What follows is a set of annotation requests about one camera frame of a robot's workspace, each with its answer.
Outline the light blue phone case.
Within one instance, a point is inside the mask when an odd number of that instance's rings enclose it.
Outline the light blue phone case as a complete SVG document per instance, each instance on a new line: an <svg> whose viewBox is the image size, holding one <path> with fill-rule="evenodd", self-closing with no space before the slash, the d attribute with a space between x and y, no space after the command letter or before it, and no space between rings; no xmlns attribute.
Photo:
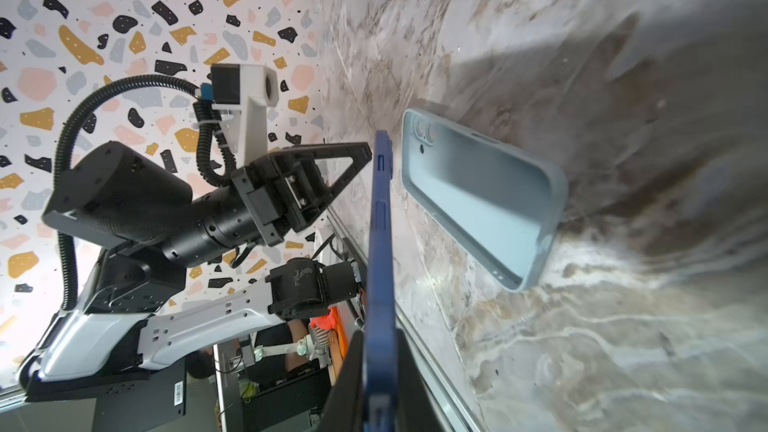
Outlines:
<svg viewBox="0 0 768 432"><path fill-rule="evenodd" d="M568 198L562 168L421 109L401 130L408 194L503 288L536 286Z"/></svg>

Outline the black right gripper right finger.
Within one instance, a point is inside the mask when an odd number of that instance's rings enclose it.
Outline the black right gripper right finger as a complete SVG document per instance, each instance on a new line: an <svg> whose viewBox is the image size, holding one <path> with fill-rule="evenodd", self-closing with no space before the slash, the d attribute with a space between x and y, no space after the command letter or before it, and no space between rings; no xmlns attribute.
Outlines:
<svg viewBox="0 0 768 432"><path fill-rule="evenodd" d="M418 370L405 333L397 330L398 392L397 430L439 432L444 427L430 400L427 385Z"/></svg>

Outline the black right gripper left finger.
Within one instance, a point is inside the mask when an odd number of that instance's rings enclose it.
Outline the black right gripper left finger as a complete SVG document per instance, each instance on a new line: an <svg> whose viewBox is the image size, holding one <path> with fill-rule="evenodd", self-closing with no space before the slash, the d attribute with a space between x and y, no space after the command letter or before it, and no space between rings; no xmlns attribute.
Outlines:
<svg viewBox="0 0 768 432"><path fill-rule="evenodd" d="M360 432L363 430L363 346L364 333L352 335L340 376L326 401L318 432Z"/></svg>

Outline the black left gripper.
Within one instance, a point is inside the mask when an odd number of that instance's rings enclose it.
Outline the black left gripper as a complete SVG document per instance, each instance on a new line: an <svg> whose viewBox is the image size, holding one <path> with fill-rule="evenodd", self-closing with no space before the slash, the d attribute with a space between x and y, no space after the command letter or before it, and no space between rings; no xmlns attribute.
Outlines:
<svg viewBox="0 0 768 432"><path fill-rule="evenodd" d="M319 162L349 160L331 183ZM294 146L235 170L229 185L192 203L192 223L161 243L172 262L195 267L245 244L275 246L313 225L371 161L365 142Z"/></svg>

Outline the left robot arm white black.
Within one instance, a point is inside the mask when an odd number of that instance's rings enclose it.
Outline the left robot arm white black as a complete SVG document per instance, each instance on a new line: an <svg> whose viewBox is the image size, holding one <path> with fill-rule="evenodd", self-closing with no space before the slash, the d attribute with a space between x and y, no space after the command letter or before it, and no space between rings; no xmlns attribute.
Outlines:
<svg viewBox="0 0 768 432"><path fill-rule="evenodd" d="M52 321L24 360L26 400L127 392L192 352L322 317L356 296L350 266L294 258L237 292L161 314L190 269L230 251L276 246L314 224L371 158L364 142L294 146L194 198L186 182L122 143L94 149L62 174L43 220L101 252L74 308Z"/></svg>

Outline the black phone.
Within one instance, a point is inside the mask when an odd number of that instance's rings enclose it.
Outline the black phone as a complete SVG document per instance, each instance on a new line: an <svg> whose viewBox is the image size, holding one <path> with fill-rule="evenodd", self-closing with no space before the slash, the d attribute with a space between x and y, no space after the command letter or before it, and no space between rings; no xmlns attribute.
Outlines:
<svg viewBox="0 0 768 432"><path fill-rule="evenodd" d="M372 197L364 338L365 431L393 431L398 392L390 183L392 143L379 130L372 158Z"/></svg>

